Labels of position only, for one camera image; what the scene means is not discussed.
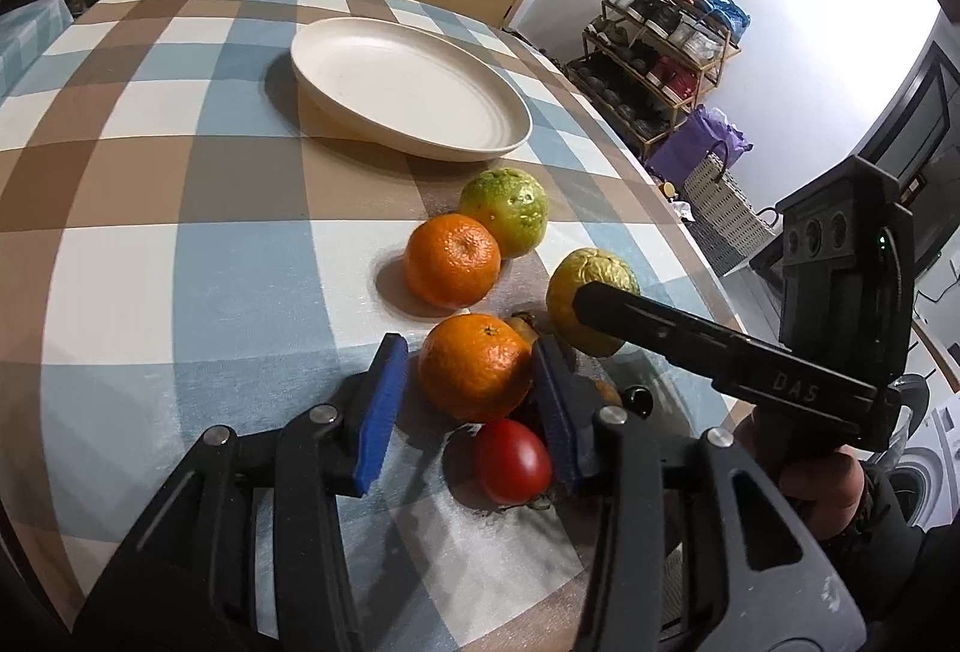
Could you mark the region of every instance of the white plate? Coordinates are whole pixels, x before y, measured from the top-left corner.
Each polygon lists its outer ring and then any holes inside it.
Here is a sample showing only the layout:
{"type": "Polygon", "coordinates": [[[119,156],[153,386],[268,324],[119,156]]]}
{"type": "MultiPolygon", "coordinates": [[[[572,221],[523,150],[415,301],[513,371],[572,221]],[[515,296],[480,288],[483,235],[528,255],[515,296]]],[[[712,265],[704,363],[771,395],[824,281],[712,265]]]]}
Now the white plate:
{"type": "Polygon", "coordinates": [[[480,59],[376,18],[328,18],[290,46],[296,78],[321,109],[362,136],[418,157],[502,157],[530,136],[530,112],[480,59]]]}

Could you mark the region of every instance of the basket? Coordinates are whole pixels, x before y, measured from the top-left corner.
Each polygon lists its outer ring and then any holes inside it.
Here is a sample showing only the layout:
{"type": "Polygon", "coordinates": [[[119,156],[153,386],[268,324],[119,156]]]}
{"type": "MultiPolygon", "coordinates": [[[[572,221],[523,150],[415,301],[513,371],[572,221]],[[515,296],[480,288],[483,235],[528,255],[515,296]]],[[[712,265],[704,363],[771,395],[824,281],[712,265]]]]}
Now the basket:
{"type": "Polygon", "coordinates": [[[695,221],[686,227],[707,256],[717,275],[728,273],[744,259],[769,243],[776,232],[760,218],[766,211],[754,213],[743,192],[727,170],[726,157],[714,154],[720,140],[710,149],[683,183],[683,195],[690,203],[695,221]]]}

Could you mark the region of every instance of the tablecloth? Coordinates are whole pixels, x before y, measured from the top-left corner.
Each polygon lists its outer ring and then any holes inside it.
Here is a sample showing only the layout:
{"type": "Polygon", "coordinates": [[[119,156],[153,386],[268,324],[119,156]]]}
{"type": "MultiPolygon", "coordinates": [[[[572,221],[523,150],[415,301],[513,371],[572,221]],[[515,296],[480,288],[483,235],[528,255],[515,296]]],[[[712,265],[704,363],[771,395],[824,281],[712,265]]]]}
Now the tablecloth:
{"type": "MultiPolygon", "coordinates": [[[[206,427],[283,425],[366,369],[385,332],[416,350],[445,316],[397,260],[490,163],[408,157],[323,117],[289,46],[330,16],[442,35],[530,109],[501,163],[544,184],[549,227],[472,310],[542,307],[560,259],[597,246],[647,295],[737,323],[651,179],[515,37],[411,0],[102,0],[0,104],[0,497],[68,621],[206,427]]],[[[730,417],[709,382],[635,347],[603,370],[651,384],[668,426],[730,417]]],[[[340,504],[368,647],[569,649],[592,509],[491,510],[467,440],[413,385],[381,478],[340,504]]],[[[258,612],[275,632],[269,522],[267,499],[258,612]]]]}
{"type": "Polygon", "coordinates": [[[37,0],[0,16],[0,97],[72,23],[64,0],[37,0]]]}

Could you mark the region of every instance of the red tomato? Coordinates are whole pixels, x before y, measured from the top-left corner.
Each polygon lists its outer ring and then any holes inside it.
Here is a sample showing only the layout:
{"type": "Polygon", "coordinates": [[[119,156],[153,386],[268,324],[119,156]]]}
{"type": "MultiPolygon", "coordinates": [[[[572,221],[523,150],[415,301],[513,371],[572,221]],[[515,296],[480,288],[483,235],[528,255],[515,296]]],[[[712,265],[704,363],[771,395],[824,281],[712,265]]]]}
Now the red tomato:
{"type": "Polygon", "coordinates": [[[487,422],[474,447],[477,478],[494,503],[517,506],[550,486],[550,455],[526,425],[514,420],[487,422]]]}

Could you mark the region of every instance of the screw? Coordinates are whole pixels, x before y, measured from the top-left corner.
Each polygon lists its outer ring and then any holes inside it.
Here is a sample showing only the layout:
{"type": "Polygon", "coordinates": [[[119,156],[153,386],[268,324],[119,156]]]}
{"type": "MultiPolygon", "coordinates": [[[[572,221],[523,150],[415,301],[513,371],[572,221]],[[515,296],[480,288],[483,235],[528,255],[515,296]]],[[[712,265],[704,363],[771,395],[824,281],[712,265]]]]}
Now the screw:
{"type": "Polygon", "coordinates": [[[213,425],[203,432],[203,442],[207,446],[224,446],[229,440],[229,427],[225,425],[213,425]]]}
{"type": "Polygon", "coordinates": [[[623,425],[627,420],[627,412],[618,405],[605,405],[597,412],[597,416],[604,425],[623,425]]]}
{"type": "Polygon", "coordinates": [[[710,427],[707,430],[707,441],[714,446],[720,446],[720,449],[726,449],[728,446],[733,446],[733,435],[723,427],[710,427]]]}
{"type": "Polygon", "coordinates": [[[336,408],[328,403],[323,403],[323,405],[315,405],[310,409],[310,422],[313,422],[314,425],[333,425],[339,415],[340,412],[336,408]]]}

